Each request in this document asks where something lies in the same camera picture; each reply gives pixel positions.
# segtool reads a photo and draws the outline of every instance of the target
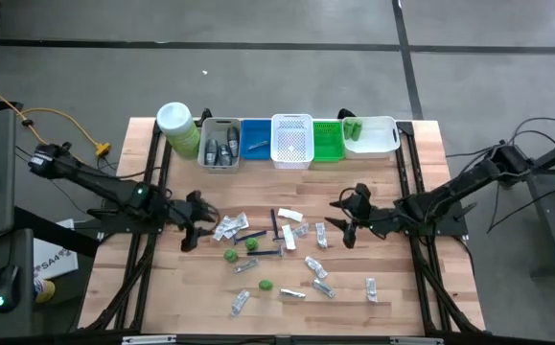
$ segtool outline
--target wooden table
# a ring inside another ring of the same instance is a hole
[[[118,174],[137,173],[145,168],[153,122],[153,118],[130,119]],[[414,128],[424,182],[430,190],[450,178],[439,126],[437,122],[421,121],[414,122]],[[156,162],[161,161],[162,151],[158,150]],[[203,197],[218,207],[223,216],[234,217],[245,212],[249,230],[255,232],[272,230],[271,208],[301,212],[310,224],[324,221],[324,217],[341,219],[341,211],[329,207],[328,203],[336,200],[343,188],[353,187],[357,182],[368,185],[372,202],[378,206],[389,207],[401,196],[394,155],[368,161],[317,163],[308,171],[280,171],[270,161],[242,161],[238,173],[224,175],[209,174],[197,166],[196,160],[186,161],[173,154],[168,187],[177,198],[192,190],[201,190]],[[297,225],[293,220],[278,219],[278,225],[286,223]],[[233,247],[230,241],[203,238],[197,249],[182,253],[179,245],[184,234],[175,228],[166,229],[155,249],[143,333],[422,334],[411,250],[405,236],[393,233],[382,241],[368,230],[358,230],[356,247],[347,249],[342,243],[341,231],[329,223],[326,226],[328,249],[317,246],[312,231],[297,240],[297,249],[286,257],[262,257],[259,267],[241,274],[234,274],[234,265],[222,258],[224,250]],[[269,233],[260,239],[261,250],[276,248],[272,237]],[[80,326],[95,320],[120,287],[130,238],[130,235],[116,235],[99,248]],[[473,323],[483,329],[467,253],[451,238],[438,238],[437,248],[447,291]],[[246,261],[244,245],[238,244],[236,249],[242,257],[240,262]],[[326,282],[335,290],[335,299],[311,287],[313,273],[304,263],[308,255],[319,260],[329,272]],[[367,277],[377,280],[380,299],[377,305],[366,301],[364,279]],[[273,291],[258,289],[263,279],[274,283]],[[229,315],[231,304],[244,288],[251,292],[251,297],[241,315],[233,318]],[[305,292],[307,298],[283,298],[279,296],[279,288]],[[127,324],[134,314],[136,291],[131,296]],[[429,299],[433,320],[439,325],[433,293]]]

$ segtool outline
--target concrete floor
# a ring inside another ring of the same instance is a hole
[[[7,0],[0,37],[204,42],[398,44],[390,0]],[[555,46],[555,0],[402,0],[410,44]],[[412,54],[424,118],[438,120],[448,153],[478,150],[509,137],[533,116],[555,116],[555,55]],[[134,50],[0,47],[0,93],[26,107],[74,114],[116,161],[133,116],[153,116],[181,101],[199,115],[269,117],[306,112],[411,119],[401,54],[245,50]],[[58,116],[35,115],[54,142],[70,141],[92,161],[92,147]],[[555,138],[555,123],[534,123]],[[17,143],[35,139],[19,128]],[[522,135],[536,156],[551,148]],[[450,160],[457,174],[467,158]],[[100,201],[60,182],[83,208]],[[51,184],[23,165],[16,202],[45,218],[87,219]],[[485,235],[494,186],[469,197],[467,215],[476,282],[487,328],[495,334],[555,340],[555,279],[529,272],[551,263],[552,247],[533,208]],[[499,216],[530,200],[525,186],[501,191]],[[54,331],[55,326],[47,327]]]

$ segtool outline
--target green bin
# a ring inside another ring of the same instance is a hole
[[[313,146],[315,162],[338,162],[345,157],[343,128],[340,121],[314,121]]]

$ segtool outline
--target blue bin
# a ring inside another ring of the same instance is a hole
[[[270,145],[247,149],[263,141],[270,142],[270,120],[241,121],[241,157],[245,159],[270,159]]]

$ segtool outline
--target lime green ball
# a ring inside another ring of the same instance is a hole
[[[245,240],[245,247],[247,247],[247,250],[249,251],[258,249],[258,240],[253,238]]]
[[[226,249],[226,252],[223,253],[223,258],[228,263],[234,263],[239,259],[239,256],[237,255],[237,252],[234,249]]]
[[[273,289],[273,282],[264,279],[260,282],[260,284],[258,284],[258,287],[264,291],[268,291],[270,289]]]

